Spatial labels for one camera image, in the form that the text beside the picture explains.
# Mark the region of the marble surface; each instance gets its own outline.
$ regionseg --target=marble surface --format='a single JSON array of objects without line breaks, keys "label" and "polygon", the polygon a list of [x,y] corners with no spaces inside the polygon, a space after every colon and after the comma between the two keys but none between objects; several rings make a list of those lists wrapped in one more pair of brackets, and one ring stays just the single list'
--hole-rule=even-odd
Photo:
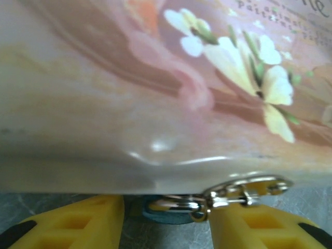
[{"label": "marble surface", "polygon": [[[69,194],[0,194],[0,232],[41,212],[89,197]],[[293,189],[264,204],[305,216],[332,233],[332,188]],[[146,224],[125,217],[120,249],[212,249],[209,223],[187,225]]]}]

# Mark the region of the white flower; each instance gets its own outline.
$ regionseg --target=white flower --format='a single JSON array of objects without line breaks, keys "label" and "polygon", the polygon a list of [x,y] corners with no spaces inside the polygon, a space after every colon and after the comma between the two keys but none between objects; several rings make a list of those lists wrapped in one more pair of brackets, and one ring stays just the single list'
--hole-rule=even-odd
[{"label": "white flower", "polygon": [[276,21],[276,16],[275,15],[271,15],[270,16],[270,20],[273,21],[273,22],[275,22]]},{"label": "white flower", "polygon": [[231,17],[237,17],[238,14],[236,13],[236,11],[234,11],[233,9],[229,8],[228,10],[228,15]]},{"label": "white flower", "polygon": [[288,41],[289,43],[292,43],[292,39],[289,36],[283,35],[282,38]]},{"label": "white flower", "polygon": [[188,9],[181,9],[179,12],[167,9],[164,16],[170,25],[186,35],[180,39],[180,44],[186,53],[193,57],[199,57],[203,52],[203,42],[193,34],[193,31],[199,29],[198,25],[210,31],[209,24],[203,19],[196,18]]},{"label": "white flower", "polygon": [[283,55],[283,57],[284,57],[286,60],[290,60],[290,61],[293,60],[293,57],[292,57],[291,53],[281,51],[281,54]]},{"label": "white flower", "polygon": [[253,24],[261,30],[265,29],[264,25],[259,20],[256,20],[255,22],[253,22]]},{"label": "white flower", "polygon": [[250,57],[253,54],[249,47],[239,41],[236,48],[229,37],[221,37],[218,41],[219,45],[205,46],[204,54],[207,59],[238,87],[252,96],[260,96],[264,102],[265,124],[270,132],[293,143],[294,135],[284,115],[273,106],[293,103],[294,91],[288,81],[287,71],[279,65],[273,66],[265,72],[262,87],[259,87],[251,70]]},{"label": "white flower", "polygon": [[255,33],[245,33],[246,40],[253,53],[265,64],[277,65],[282,62],[280,53],[275,49],[274,42],[267,35],[257,35]]}]

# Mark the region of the flower illustration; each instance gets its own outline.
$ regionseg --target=flower illustration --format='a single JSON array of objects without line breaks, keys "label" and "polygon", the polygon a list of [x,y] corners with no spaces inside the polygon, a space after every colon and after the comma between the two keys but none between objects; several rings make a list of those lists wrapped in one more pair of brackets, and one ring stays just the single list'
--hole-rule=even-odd
[{"label": "flower illustration", "polygon": [[253,22],[253,24],[261,30],[265,29],[264,25],[259,20],[256,20],[255,22]]},{"label": "flower illustration", "polygon": [[176,12],[168,9],[165,10],[164,17],[170,25],[185,35],[180,39],[180,44],[190,56],[202,55],[203,42],[216,43],[209,24],[205,20],[197,18],[190,10],[181,9]]},{"label": "flower illustration", "polygon": [[245,39],[254,55],[268,65],[282,62],[280,53],[275,49],[274,42],[267,35],[244,32]]},{"label": "flower illustration", "polygon": [[294,135],[286,119],[294,117],[276,107],[293,103],[294,90],[288,72],[279,65],[266,72],[264,68],[258,70],[262,64],[255,63],[253,53],[245,43],[238,41],[236,47],[229,37],[221,37],[218,42],[219,45],[205,46],[207,59],[242,90],[259,97],[264,103],[264,121],[270,132],[293,143]]},{"label": "flower illustration", "polygon": [[293,60],[293,57],[292,57],[291,53],[281,51],[281,54],[283,55],[283,57],[284,57],[286,60],[290,60],[290,61]]},{"label": "flower illustration", "polygon": [[283,35],[282,38],[288,41],[289,43],[292,43],[292,39],[289,36]]},{"label": "flower illustration", "polygon": [[228,10],[228,15],[231,17],[237,17],[238,14],[236,13],[236,11],[234,11],[233,9],[229,8]]},{"label": "flower illustration", "polygon": [[269,17],[269,19],[270,19],[270,21],[275,22],[275,21],[276,21],[276,16],[275,16],[275,15],[271,15],[271,16]]}]

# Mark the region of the green leaf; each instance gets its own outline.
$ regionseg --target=green leaf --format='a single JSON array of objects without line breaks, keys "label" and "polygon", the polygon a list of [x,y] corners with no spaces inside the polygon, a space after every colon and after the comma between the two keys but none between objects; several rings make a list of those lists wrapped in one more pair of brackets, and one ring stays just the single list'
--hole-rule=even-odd
[{"label": "green leaf", "polygon": [[235,31],[232,27],[232,25],[228,25],[228,32],[229,32],[229,37],[235,47],[237,47],[237,36],[235,34]]},{"label": "green leaf", "polygon": [[252,38],[250,37],[250,35],[246,31],[243,31],[243,34],[244,34],[244,38],[245,38],[246,42],[248,43],[248,46],[250,47],[252,53],[254,54],[254,56],[256,58],[259,58],[258,48],[256,46],[256,43],[252,40]]},{"label": "green leaf", "polygon": [[314,72],[313,71],[307,71],[306,72],[306,76],[313,77],[314,76]]},{"label": "green leaf", "polygon": [[198,34],[197,36],[200,37],[204,42],[209,43],[211,45],[218,45],[218,39],[212,34],[210,30],[208,30],[204,24],[200,21],[197,22],[197,29]]},{"label": "green leaf", "polygon": [[287,119],[289,122],[295,124],[295,125],[300,125],[300,121],[291,113],[285,111],[285,110],[282,110],[280,108],[277,108],[278,111],[280,111],[280,113],[285,117],[285,119]]},{"label": "green leaf", "polygon": [[263,85],[263,77],[264,77],[264,64],[262,62],[255,63],[254,59],[250,57],[250,67],[252,71],[254,72],[254,78],[258,84],[259,87],[262,87]]},{"label": "green leaf", "polygon": [[292,78],[290,79],[290,83],[293,86],[298,86],[299,84],[301,84],[301,81],[302,81],[302,77],[301,77],[301,75],[298,75],[298,74],[293,74]]}]

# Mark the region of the metal clasp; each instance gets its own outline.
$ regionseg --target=metal clasp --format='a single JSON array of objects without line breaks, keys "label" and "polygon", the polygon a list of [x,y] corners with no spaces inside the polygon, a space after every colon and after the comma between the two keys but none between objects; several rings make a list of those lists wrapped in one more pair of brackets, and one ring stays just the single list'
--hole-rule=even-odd
[{"label": "metal clasp", "polygon": [[236,179],[207,189],[199,195],[166,195],[149,203],[152,211],[189,213],[196,222],[208,219],[213,209],[232,203],[243,206],[260,205],[260,197],[280,195],[293,186],[293,182],[279,175],[261,175]]}]

